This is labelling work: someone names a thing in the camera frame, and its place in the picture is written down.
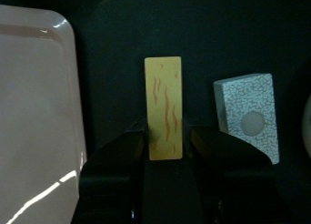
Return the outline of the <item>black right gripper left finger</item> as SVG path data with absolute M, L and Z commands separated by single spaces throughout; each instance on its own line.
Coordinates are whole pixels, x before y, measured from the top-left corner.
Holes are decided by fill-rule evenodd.
M 146 131 L 134 123 L 90 157 L 72 224 L 140 224 Z

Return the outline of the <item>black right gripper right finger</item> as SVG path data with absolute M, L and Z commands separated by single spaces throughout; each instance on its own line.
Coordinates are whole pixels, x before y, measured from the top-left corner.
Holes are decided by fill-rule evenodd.
M 211 127 L 193 127 L 190 138 L 209 224 L 285 224 L 269 156 Z

